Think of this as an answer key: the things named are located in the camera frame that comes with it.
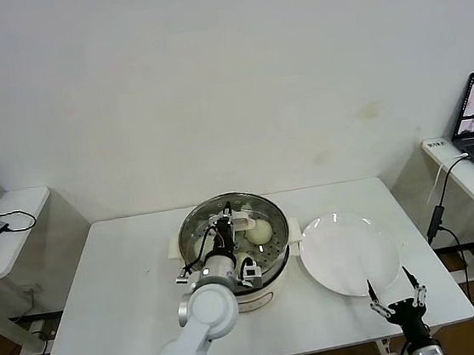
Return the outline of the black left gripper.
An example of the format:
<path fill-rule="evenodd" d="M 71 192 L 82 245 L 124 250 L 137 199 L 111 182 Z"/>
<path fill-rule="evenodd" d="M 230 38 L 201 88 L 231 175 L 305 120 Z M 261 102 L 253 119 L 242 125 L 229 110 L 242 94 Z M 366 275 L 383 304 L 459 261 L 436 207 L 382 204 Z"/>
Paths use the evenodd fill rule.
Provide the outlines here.
<path fill-rule="evenodd" d="M 226 202 L 222 211 L 223 218 L 215 222 L 217 243 L 214 245 L 214 252 L 217 255 L 233 255 L 235 247 L 234 231 L 232 230 L 232 207 L 230 202 Z"/>

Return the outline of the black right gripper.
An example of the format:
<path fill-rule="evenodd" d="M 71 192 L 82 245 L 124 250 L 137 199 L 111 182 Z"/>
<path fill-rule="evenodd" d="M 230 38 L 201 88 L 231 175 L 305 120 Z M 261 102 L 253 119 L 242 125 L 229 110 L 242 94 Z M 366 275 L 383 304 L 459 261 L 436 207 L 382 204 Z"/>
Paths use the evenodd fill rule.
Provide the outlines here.
<path fill-rule="evenodd" d="M 386 307 L 380 302 L 372 284 L 367 280 L 369 305 L 381 317 L 388 319 L 388 322 L 400 326 L 408 342 L 408 348 L 428 346 L 431 344 L 431 334 L 428 332 L 422 318 L 426 312 L 427 287 L 422 285 L 405 266 L 403 267 L 403 273 L 414 288 L 413 299 L 397 301 Z"/>

